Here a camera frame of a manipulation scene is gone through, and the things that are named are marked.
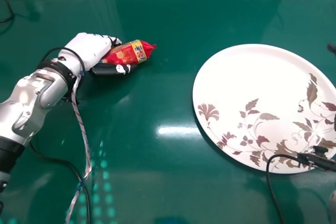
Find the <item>silver robotic arm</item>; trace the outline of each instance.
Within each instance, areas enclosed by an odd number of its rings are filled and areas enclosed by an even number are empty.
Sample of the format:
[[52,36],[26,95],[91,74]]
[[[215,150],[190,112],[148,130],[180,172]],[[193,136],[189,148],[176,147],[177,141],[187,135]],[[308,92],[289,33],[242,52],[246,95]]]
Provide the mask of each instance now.
[[61,98],[71,95],[77,76],[94,67],[115,44],[121,41],[79,33],[58,58],[41,62],[34,73],[20,79],[10,97],[0,104],[0,193],[16,160],[42,128],[47,113]]

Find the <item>white robotic hand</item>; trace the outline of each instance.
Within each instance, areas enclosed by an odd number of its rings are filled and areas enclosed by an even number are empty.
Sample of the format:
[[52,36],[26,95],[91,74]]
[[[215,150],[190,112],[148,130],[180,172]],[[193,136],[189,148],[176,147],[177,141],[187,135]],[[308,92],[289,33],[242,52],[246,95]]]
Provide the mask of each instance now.
[[80,56],[84,62],[85,69],[81,69],[82,67],[77,57],[67,50],[62,50],[57,60],[61,59],[61,63],[77,76],[80,71],[89,71],[93,68],[112,46],[120,44],[121,41],[115,37],[79,33],[65,47],[75,51]]
[[114,37],[79,33],[58,58],[41,62],[34,73],[18,81],[10,97],[0,104],[0,193],[7,186],[16,160],[42,128],[50,109],[71,94],[82,71],[89,71],[120,44]]

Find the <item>wire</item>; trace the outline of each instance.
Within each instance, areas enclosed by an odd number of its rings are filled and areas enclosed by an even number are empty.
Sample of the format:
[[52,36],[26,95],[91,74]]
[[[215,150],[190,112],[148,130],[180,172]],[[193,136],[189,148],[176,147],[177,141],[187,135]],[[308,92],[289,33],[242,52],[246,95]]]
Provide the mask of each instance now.
[[13,13],[13,9],[12,9],[12,7],[11,7],[11,4],[9,3],[8,0],[5,0],[5,3],[6,3],[6,5],[7,5],[7,7],[8,7],[8,10],[9,10],[9,17],[0,20],[0,23],[4,23],[4,22],[7,22],[7,21],[10,21],[11,19],[14,18],[14,13]]
[[285,154],[276,154],[276,155],[273,155],[267,162],[267,166],[266,166],[266,180],[267,180],[267,186],[269,188],[269,191],[271,193],[271,196],[272,196],[272,200],[273,200],[273,203],[274,203],[274,206],[277,210],[277,213],[278,213],[278,216],[279,216],[279,219],[280,219],[280,222],[281,224],[285,224],[285,218],[284,218],[284,215],[282,214],[282,211],[280,209],[280,206],[279,206],[279,203],[275,197],[275,193],[273,191],[273,188],[272,188],[272,184],[271,184],[271,181],[270,181],[270,172],[269,172],[269,166],[272,162],[272,160],[276,157],[285,157],[285,158],[288,158],[288,159],[291,159],[291,160],[294,160],[294,161],[297,161],[300,163],[299,159],[296,158],[296,157],[292,157],[292,156],[289,156],[289,155],[285,155]]
[[[55,48],[52,48],[51,50],[49,50],[41,59],[40,63],[43,62],[51,52],[53,51],[56,51],[56,50],[67,50],[69,52],[72,52],[76,58],[79,60],[80,64],[81,64],[81,67],[82,67],[82,73],[85,72],[85,65],[84,65],[84,62],[83,60],[80,58],[80,56],[75,52],[73,51],[72,49],[70,48],[67,48],[67,47],[55,47]],[[85,180],[82,179],[82,177],[80,176],[79,172],[77,171],[77,169],[74,167],[74,165],[72,163],[70,163],[69,161],[66,161],[64,159],[59,159],[59,158],[53,158],[53,157],[47,157],[47,156],[44,156],[42,155],[41,153],[39,153],[35,148],[34,146],[32,145],[31,142],[29,142],[29,146],[30,148],[33,150],[33,152],[40,158],[46,160],[46,161],[49,161],[49,162],[53,162],[53,163],[57,163],[57,164],[62,164],[62,165],[65,165],[67,166],[68,168],[70,168],[72,170],[72,172],[75,174],[75,176],[77,177],[77,180],[79,182],[79,187],[77,189],[77,191],[79,192],[80,189],[83,189],[84,191],[84,194],[85,194],[85,198],[86,198],[86,204],[87,204],[87,224],[90,224],[90,220],[91,220],[91,208],[90,208],[90,197],[89,197],[89,194],[88,194],[88,190],[84,184]]]
[[72,53],[76,56],[76,58],[79,60],[80,65],[82,66],[82,71],[85,72],[85,65],[84,65],[84,62],[83,62],[82,58],[78,55],[78,53],[76,53],[75,51],[73,51],[72,49],[67,48],[67,47],[55,47],[55,48],[50,49],[50,50],[47,51],[47,53],[43,56],[43,58],[42,58],[42,60],[40,61],[40,63],[41,63],[42,61],[44,61],[44,60],[48,57],[48,55],[49,55],[51,52],[56,51],[56,50],[61,50],[61,49],[63,49],[63,50],[67,50],[67,51],[69,51],[69,52],[72,52]]
[[[31,150],[36,154],[36,156],[40,157],[41,159],[44,159],[46,161],[49,162],[53,162],[53,163],[57,163],[60,165],[65,165],[67,166],[70,170],[72,170],[73,174],[77,177],[77,180],[79,183],[82,183],[82,178],[79,174],[79,172],[77,171],[77,169],[74,167],[74,165],[72,163],[70,163],[69,161],[66,161],[64,159],[59,159],[59,158],[53,158],[53,157],[47,157],[45,155],[42,155],[40,152],[38,152],[33,144],[31,143],[31,141],[29,142],[29,146],[31,148]],[[86,198],[86,211],[87,211],[87,224],[90,224],[91,221],[91,207],[90,207],[90,197],[89,197],[89,193],[88,190],[86,188],[86,185],[82,185],[84,194],[85,194],[85,198]]]

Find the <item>snack package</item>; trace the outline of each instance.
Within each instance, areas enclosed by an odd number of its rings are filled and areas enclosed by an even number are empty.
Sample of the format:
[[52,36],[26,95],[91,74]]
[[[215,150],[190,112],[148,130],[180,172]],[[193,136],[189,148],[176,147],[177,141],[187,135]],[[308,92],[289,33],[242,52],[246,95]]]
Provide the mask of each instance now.
[[135,40],[111,49],[101,60],[108,64],[139,64],[148,60],[156,45]]

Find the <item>white plate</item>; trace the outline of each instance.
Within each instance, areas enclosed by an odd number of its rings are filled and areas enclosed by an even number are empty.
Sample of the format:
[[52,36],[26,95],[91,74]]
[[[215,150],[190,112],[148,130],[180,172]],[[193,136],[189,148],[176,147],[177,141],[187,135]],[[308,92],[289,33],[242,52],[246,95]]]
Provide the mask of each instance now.
[[[314,65],[287,50],[267,45],[227,48],[208,59],[193,89],[197,118],[227,155],[266,170],[274,154],[296,156],[314,145],[336,153],[336,89]],[[290,159],[275,159],[274,173],[308,170]]]

